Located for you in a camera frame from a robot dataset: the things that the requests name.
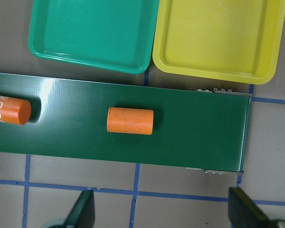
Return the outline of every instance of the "green tray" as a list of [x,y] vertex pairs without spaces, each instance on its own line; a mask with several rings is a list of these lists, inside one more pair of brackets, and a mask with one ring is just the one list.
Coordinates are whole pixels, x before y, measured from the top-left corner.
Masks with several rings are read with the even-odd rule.
[[[250,97],[0,74],[27,99],[24,126],[0,123],[0,152],[242,172]],[[108,133],[109,107],[154,111],[152,135]]]
[[37,57],[140,74],[159,0],[34,0],[28,47]]

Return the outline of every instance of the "black object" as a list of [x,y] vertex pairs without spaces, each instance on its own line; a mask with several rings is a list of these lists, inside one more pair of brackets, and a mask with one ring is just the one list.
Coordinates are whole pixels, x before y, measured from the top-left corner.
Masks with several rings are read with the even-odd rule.
[[241,188],[229,188],[228,217],[234,228],[285,228],[284,220],[270,220]]
[[89,190],[81,192],[63,225],[54,225],[49,228],[92,228],[94,222],[94,193]]

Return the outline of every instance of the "orange cylinder with white text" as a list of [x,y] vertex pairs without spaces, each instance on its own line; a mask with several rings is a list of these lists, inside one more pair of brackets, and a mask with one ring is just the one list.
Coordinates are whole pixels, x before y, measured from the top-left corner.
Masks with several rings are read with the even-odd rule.
[[153,131],[153,110],[110,107],[107,131],[150,135]]
[[0,122],[24,125],[29,121],[30,115],[29,101],[0,96]]

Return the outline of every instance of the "yellow tray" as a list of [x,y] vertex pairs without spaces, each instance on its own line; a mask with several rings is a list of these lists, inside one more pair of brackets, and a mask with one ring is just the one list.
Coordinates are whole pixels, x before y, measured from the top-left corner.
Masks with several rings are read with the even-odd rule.
[[153,60],[168,73],[264,84],[284,15],[285,0],[161,0]]

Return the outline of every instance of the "gray floor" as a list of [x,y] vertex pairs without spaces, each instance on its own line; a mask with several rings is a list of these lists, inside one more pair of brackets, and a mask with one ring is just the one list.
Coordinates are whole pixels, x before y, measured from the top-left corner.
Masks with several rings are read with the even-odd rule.
[[[33,57],[27,48],[32,2],[0,0],[0,72],[144,84],[143,74]],[[166,74],[152,62],[149,86],[249,89],[246,84]],[[271,218],[285,218],[285,23],[276,74],[267,84],[255,86],[254,96],[241,187]],[[80,190],[89,187],[98,190],[95,228],[229,228],[225,199],[228,187],[236,186],[237,181],[235,175],[178,167],[0,152],[0,228],[40,228],[63,218]],[[133,204],[127,190],[137,184],[141,194]]]

